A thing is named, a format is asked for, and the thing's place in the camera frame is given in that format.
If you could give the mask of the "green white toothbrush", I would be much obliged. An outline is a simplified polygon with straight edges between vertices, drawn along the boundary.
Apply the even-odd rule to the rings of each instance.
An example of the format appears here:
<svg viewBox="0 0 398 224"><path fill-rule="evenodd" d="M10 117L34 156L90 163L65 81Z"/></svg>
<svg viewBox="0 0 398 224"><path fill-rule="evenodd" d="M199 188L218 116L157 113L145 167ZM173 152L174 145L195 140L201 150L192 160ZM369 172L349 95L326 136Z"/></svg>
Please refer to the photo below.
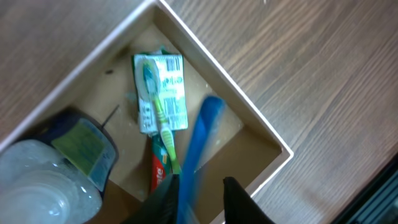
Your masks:
<svg viewBox="0 0 398 224"><path fill-rule="evenodd" d="M144 81L144 88L146 89L147 96L152 101L157 120L159 124L159 133L161 140L167 150L170 157L172 166L172 172L174 174L181 174L182 170L177 159L177 153L175 151L175 141L173 132L169 126L169 122L164 113L164 109L160 102L160 79L159 70L156 62L152 59L144 59L142 62L142 77Z"/></svg>

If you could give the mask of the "green white soap box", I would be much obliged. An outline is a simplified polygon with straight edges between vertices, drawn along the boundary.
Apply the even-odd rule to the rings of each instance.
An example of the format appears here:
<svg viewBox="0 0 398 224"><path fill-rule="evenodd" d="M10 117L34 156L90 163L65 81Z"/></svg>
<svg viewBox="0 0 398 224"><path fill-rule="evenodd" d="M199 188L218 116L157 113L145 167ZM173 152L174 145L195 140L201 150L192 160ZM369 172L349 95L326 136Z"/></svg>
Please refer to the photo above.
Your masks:
<svg viewBox="0 0 398 224"><path fill-rule="evenodd" d="M142 52L131 56L131 65L138 95L138 124L143 134L158 132L157 117L154 104L144 97L142 83L143 59L156 62L160 84L159 99L169 127L173 131L188 128L188 115L185 100L184 62L181 54L170 53L164 49L156 52Z"/></svg>

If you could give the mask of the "Colgate toothpaste tube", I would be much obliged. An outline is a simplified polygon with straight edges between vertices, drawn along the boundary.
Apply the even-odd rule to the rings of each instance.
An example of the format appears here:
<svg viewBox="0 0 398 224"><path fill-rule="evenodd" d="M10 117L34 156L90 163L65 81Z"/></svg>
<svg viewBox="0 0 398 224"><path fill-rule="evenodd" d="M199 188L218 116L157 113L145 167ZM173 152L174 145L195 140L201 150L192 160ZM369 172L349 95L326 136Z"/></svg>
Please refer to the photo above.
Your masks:
<svg viewBox="0 0 398 224"><path fill-rule="evenodd" d="M161 182L172 173L169 154L159 134L151 137L152 171L150 192L152 193Z"/></svg>

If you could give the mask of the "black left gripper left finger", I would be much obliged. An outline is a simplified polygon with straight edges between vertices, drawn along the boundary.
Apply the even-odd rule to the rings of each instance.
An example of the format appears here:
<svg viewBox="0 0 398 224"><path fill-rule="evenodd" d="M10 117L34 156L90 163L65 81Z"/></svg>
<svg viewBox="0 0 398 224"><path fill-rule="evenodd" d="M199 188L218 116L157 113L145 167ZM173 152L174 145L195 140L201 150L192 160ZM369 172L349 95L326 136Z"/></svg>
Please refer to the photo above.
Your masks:
<svg viewBox="0 0 398 224"><path fill-rule="evenodd" d="M174 224L177 222L180 176L168 175L142 206L122 224Z"/></svg>

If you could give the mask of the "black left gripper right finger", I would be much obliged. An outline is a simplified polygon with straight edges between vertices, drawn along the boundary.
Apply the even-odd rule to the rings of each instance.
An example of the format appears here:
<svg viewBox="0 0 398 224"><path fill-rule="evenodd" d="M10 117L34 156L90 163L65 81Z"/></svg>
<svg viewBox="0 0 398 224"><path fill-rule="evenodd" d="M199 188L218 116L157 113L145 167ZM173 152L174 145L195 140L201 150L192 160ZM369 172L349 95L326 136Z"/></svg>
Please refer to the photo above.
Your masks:
<svg viewBox="0 0 398 224"><path fill-rule="evenodd" d="M224 220L226 224L274 223L234 177L223 179Z"/></svg>

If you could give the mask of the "blue disposable razor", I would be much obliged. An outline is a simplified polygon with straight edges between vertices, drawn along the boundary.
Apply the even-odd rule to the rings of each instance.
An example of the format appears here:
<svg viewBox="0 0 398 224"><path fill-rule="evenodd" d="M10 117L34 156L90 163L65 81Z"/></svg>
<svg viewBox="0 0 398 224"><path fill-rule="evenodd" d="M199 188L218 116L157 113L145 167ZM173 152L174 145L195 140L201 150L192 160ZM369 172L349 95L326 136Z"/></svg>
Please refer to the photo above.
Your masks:
<svg viewBox="0 0 398 224"><path fill-rule="evenodd" d="M216 133L216 126L221 119L224 108L225 102L223 99L217 96L207 96L197 114L182 174L180 175L176 220L178 224L186 223L187 208L193 201L195 170L211 136Z"/></svg>

